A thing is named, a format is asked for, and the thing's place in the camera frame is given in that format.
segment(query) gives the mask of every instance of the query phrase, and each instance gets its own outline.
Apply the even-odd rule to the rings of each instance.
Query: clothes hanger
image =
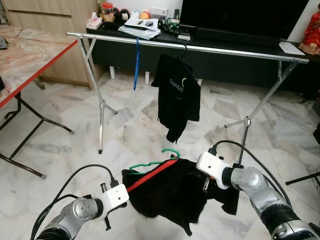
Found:
[[[184,59],[184,57],[187,55],[187,51],[188,51],[187,44],[185,43],[183,45],[185,47],[184,53],[183,53],[183,55],[180,55],[180,56],[177,57],[180,61],[182,61]]]
[[[133,80],[133,90],[136,90],[138,82],[138,73],[139,73],[139,64],[140,64],[140,48],[139,48],[139,38],[136,38],[136,63],[135,63],[135,73]]]
[[[170,157],[171,160],[177,160],[180,158],[180,153],[177,150],[174,150],[172,148],[164,148],[161,150],[162,153],[167,152],[167,151],[171,151],[176,154],[175,157]],[[151,166],[154,164],[162,164],[162,163],[163,163],[163,161],[152,161],[147,164],[141,163],[141,164],[133,165],[133,166],[129,167],[130,172],[128,173],[128,175],[144,175],[144,174],[146,174],[145,172],[134,172],[133,169],[137,168],[137,167],[148,167],[148,166]]]

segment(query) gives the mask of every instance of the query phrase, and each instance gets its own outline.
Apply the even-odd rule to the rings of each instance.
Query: black cabinet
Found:
[[[135,38],[129,34],[102,27],[97,30],[87,29],[87,32],[89,34]],[[280,47],[195,39],[194,37],[191,38],[191,41],[184,41],[169,33],[162,33],[151,41],[174,44],[187,43],[200,47],[289,56]],[[154,73],[161,54],[180,56],[184,52],[181,49],[140,45],[139,71]],[[134,70],[136,67],[136,45],[97,40],[92,57],[95,64]],[[298,64],[281,85],[281,89],[294,92],[312,92],[320,88],[320,56],[308,55],[304,58],[308,58],[310,63]],[[276,60],[188,50],[183,61],[193,67],[193,75],[199,79],[270,88],[278,77],[278,62]],[[283,62],[282,69],[285,69],[287,65],[288,62]]]

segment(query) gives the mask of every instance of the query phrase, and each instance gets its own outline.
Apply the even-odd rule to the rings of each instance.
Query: tv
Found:
[[[218,33],[287,39],[309,0],[183,0],[180,25]]]

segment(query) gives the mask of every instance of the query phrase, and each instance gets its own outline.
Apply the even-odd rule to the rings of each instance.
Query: white wall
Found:
[[[172,18],[175,13],[175,9],[179,9],[181,13],[181,7],[183,0],[109,0],[114,7],[121,9],[138,10],[140,13],[143,11],[150,11],[151,7],[165,7],[168,9],[168,18]]]
[[[288,38],[289,41],[297,43],[300,43],[302,41],[302,39],[305,36],[304,32],[307,29],[311,16],[319,11],[318,4],[320,4],[320,0],[309,0],[308,4],[306,5],[303,13],[301,14],[298,22],[296,23]]]

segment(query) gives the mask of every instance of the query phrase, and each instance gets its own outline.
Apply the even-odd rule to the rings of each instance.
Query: red table edge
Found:
[[[56,60],[58,60],[63,54],[68,52],[74,45],[77,44],[77,40],[72,42],[69,46],[67,46],[64,50],[62,50],[57,56],[55,56],[52,60],[50,60],[46,65],[44,65],[42,68],[40,68],[35,74],[33,74],[31,77],[29,77],[28,80],[26,80],[23,84],[21,84],[19,87],[17,87],[13,92],[11,92],[8,96],[6,96],[2,102],[0,102],[0,109],[8,103],[15,95],[17,95],[19,92],[21,92],[22,89],[24,89],[29,83],[31,83],[36,77],[38,77],[41,73],[43,73],[48,67],[50,67]]]

